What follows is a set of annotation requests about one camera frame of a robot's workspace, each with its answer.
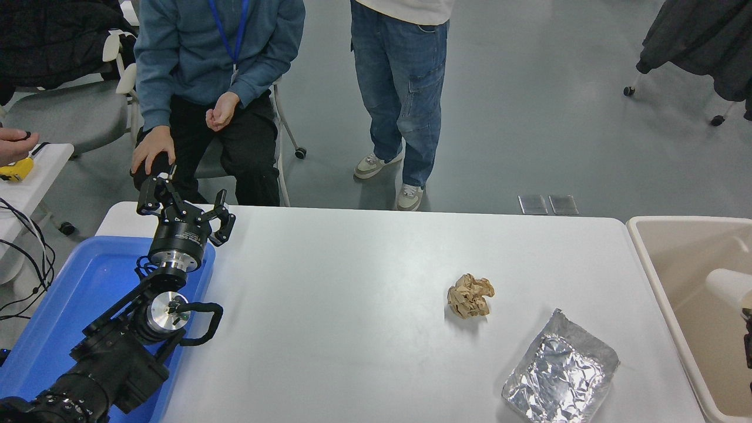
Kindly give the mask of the seated person's right hand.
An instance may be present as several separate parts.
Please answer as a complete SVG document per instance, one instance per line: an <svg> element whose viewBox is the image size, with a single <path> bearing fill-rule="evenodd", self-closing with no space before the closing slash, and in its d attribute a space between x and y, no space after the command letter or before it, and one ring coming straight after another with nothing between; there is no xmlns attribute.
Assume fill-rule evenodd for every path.
<svg viewBox="0 0 752 423"><path fill-rule="evenodd" d="M160 155L166 155L167 165L174 165L176 153L174 141L169 126L155 126L143 137L142 141L134 149L130 174L134 176L142 169L146 174L151 174L154 163Z"/></svg>

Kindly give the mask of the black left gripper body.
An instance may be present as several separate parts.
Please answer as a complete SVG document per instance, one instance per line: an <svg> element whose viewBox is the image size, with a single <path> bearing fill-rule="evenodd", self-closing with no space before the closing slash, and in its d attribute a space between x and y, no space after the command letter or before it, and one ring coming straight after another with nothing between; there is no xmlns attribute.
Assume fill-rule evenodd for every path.
<svg viewBox="0 0 752 423"><path fill-rule="evenodd" d="M164 260L167 253L177 252L191 260L202 260L210 225L198 220L201 215L200 211L188 211L185 215L172 212L160 214L148 252L149 259Z"/></svg>

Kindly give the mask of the seated person's left hand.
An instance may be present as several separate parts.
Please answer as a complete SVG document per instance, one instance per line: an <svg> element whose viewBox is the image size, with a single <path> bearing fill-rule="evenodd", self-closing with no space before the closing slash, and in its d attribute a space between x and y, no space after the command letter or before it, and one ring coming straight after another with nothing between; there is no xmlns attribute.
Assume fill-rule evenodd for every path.
<svg viewBox="0 0 752 423"><path fill-rule="evenodd" d="M223 93L218 98L215 106L209 108L209 110L205 112L205 123L207 124L207 127L214 132L226 128L231 120L233 120L239 102L240 99L237 94L232 92Z"/></svg>

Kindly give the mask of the person's hand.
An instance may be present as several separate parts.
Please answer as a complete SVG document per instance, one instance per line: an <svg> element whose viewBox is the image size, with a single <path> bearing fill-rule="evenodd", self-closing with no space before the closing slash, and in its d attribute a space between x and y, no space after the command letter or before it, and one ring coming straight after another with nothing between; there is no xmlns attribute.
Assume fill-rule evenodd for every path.
<svg viewBox="0 0 752 423"><path fill-rule="evenodd" d="M39 134L21 129L1 128L1 166L7 166L29 156L38 144Z"/></svg>

